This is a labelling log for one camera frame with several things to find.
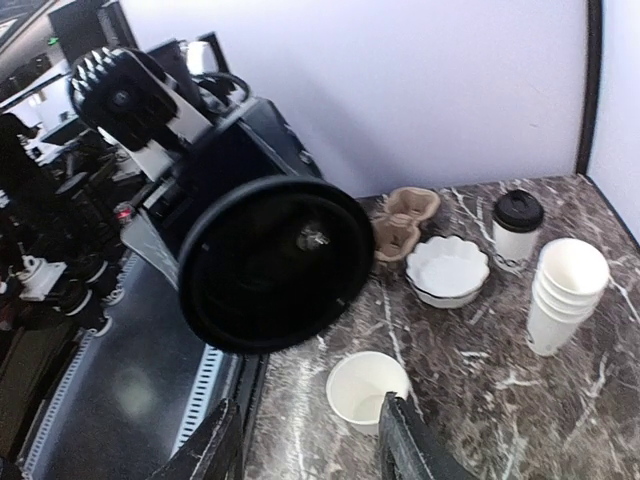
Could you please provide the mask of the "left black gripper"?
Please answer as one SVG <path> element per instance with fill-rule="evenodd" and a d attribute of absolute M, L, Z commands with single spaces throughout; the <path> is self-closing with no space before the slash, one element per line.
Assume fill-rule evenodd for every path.
<path fill-rule="evenodd" d="M 178 257 L 198 217 L 228 192 L 275 175 L 322 178 L 275 104 L 252 98 L 209 128 L 143 203 L 165 248 Z"/>

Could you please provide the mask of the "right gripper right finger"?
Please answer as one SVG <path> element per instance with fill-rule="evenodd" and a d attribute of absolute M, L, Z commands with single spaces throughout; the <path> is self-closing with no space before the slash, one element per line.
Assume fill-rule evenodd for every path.
<path fill-rule="evenodd" d="M 382 479 L 475 479 L 395 392 L 381 407 L 378 452 Z"/>

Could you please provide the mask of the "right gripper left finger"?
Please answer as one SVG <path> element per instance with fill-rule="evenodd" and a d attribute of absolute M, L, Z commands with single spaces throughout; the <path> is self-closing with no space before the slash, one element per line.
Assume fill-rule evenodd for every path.
<path fill-rule="evenodd" d="M 223 399 L 150 480 L 225 480 L 244 476 L 239 406 Z"/>

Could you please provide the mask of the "white paper cup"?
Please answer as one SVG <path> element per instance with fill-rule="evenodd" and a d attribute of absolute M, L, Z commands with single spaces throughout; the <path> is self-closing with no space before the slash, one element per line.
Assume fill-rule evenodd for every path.
<path fill-rule="evenodd" d="M 519 270 L 528 263 L 539 236 L 538 230 L 516 232 L 493 221 L 494 258 L 506 270 Z"/>
<path fill-rule="evenodd" d="M 407 399 L 410 380 L 390 356 L 362 351 L 338 362 L 326 381 L 326 396 L 333 412 L 355 431 L 377 436 L 387 393 Z"/>

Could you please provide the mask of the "brown cardboard cup carrier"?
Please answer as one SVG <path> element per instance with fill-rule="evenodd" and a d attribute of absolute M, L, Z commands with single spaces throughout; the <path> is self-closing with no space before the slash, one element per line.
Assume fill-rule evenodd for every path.
<path fill-rule="evenodd" d="M 429 189 L 401 187 L 392 191 L 372 220 L 376 260 L 403 261 L 419 242 L 420 226 L 435 216 L 440 204 L 439 195 Z"/>

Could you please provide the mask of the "stack of white paper cups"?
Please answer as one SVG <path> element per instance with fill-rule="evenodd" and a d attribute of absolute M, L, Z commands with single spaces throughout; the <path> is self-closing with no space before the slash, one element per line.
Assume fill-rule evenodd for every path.
<path fill-rule="evenodd" d="M 527 343 L 537 355 L 554 355 L 594 313 L 610 277 L 604 255 L 579 239 L 545 245 L 531 287 Z"/>

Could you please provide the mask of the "black plastic cup lid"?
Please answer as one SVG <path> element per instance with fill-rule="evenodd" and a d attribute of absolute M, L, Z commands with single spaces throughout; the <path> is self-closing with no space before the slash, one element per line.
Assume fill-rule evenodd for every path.
<path fill-rule="evenodd" d="M 494 202 L 493 220 L 510 232 L 529 233 L 542 225 L 544 209 L 530 193 L 511 190 Z"/>

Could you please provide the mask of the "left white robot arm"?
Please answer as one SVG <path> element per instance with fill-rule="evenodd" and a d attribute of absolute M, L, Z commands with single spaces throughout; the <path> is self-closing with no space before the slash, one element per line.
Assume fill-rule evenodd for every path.
<path fill-rule="evenodd" d="M 309 265 L 332 245 L 322 175 L 270 100 L 206 114 L 151 56 L 100 48 L 72 81 L 83 120 L 141 167 L 157 164 L 144 220 L 180 263 Z"/>

